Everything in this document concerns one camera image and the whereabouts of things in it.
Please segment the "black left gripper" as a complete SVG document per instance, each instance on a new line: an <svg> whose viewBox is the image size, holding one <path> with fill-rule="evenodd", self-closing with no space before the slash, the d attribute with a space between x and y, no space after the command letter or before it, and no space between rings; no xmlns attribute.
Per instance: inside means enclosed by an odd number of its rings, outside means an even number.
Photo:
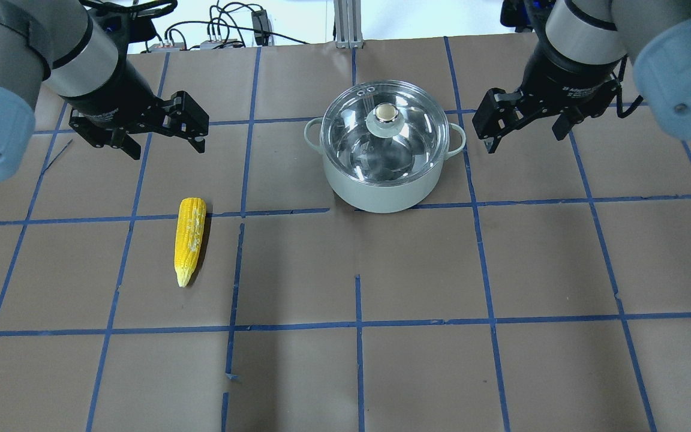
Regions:
<svg viewBox="0 0 691 432"><path fill-rule="evenodd" d="M74 98L69 126L93 148L108 146L139 160L142 148L127 132L178 137L202 154L209 115L186 91L158 98L131 61L120 60L101 87Z"/></svg>

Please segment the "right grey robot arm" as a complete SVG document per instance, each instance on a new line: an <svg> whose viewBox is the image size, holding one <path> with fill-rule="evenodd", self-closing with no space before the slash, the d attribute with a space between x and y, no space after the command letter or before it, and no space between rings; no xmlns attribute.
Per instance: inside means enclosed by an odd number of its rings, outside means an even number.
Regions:
<svg viewBox="0 0 691 432"><path fill-rule="evenodd" d="M642 102L668 135L691 140L691 1L504 1L504 26L538 41L520 86L491 88L472 123L489 153L502 137L554 116L557 140Z"/></svg>

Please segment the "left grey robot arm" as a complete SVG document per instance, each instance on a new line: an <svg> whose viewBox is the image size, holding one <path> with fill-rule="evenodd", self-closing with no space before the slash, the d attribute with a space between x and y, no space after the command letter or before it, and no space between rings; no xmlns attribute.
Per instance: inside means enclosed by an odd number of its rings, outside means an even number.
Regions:
<svg viewBox="0 0 691 432"><path fill-rule="evenodd" d="M187 140L203 153L209 116L186 91L157 97L127 59L156 35L154 17L176 1L0 1L0 182L16 174L35 132L41 86L70 107L70 128L95 148L138 160L133 136Z"/></svg>

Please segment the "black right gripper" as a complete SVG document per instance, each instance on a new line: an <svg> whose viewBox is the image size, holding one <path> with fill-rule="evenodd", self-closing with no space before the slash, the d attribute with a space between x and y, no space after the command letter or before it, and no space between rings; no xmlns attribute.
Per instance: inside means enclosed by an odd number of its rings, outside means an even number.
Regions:
<svg viewBox="0 0 691 432"><path fill-rule="evenodd" d="M556 140L564 140L575 125L602 116L611 105L617 85L612 71L618 63L587 65L553 46L536 46L525 67L522 91L491 88L483 96L472 118L478 139L491 155L505 135L560 112L552 131Z"/></svg>

